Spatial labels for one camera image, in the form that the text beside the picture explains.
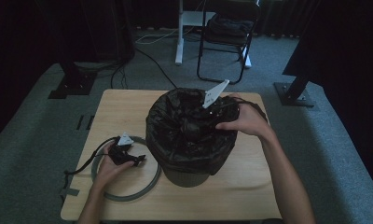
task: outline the white tag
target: white tag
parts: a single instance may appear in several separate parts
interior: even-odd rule
[[[204,104],[203,108],[206,109],[209,107],[213,102],[218,99],[218,96],[222,93],[222,91],[227,87],[229,80],[225,79],[225,81],[216,87],[210,89],[206,92],[206,96],[204,97]]]
[[[122,137],[120,137],[119,142],[117,142],[118,146],[126,146],[131,145],[134,141],[126,134],[123,133]]]

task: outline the metal stand base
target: metal stand base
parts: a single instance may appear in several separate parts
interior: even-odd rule
[[[306,91],[303,91],[297,99],[288,97],[287,93],[290,86],[291,83],[274,83],[274,87],[276,88],[277,94],[279,95],[283,105],[314,107],[314,104],[312,103],[311,98]]]
[[[77,86],[67,86],[66,76],[62,79],[56,91],[52,91],[48,99],[65,99],[67,95],[89,95],[93,86],[94,79],[97,73],[83,73],[79,72],[82,76],[80,84]]]

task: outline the right hand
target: right hand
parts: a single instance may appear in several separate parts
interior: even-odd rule
[[[241,96],[237,93],[232,93],[229,97],[236,98],[240,101]],[[215,128],[221,130],[237,130],[246,134],[262,137],[267,133],[271,133],[271,127],[262,118],[256,109],[248,104],[239,104],[239,118],[232,122],[218,123]]]

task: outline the black fabric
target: black fabric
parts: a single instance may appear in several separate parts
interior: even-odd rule
[[[217,35],[247,36],[253,28],[252,21],[236,20],[215,13],[208,22],[208,27]]]
[[[238,104],[219,97],[204,109],[204,96],[202,90],[175,89],[149,110],[146,145],[164,169],[215,175],[234,148],[237,131],[217,130],[215,125],[237,119]]]

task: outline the white table leg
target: white table leg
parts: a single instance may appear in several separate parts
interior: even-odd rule
[[[245,49],[242,51],[243,57],[245,57]],[[251,61],[250,61],[250,56],[247,54],[247,60],[245,60],[245,68],[251,68]]]
[[[178,41],[177,41],[177,52],[175,54],[175,64],[181,65],[183,63],[183,51],[184,51],[184,38],[183,38],[183,0],[179,0],[179,14],[178,14]]]

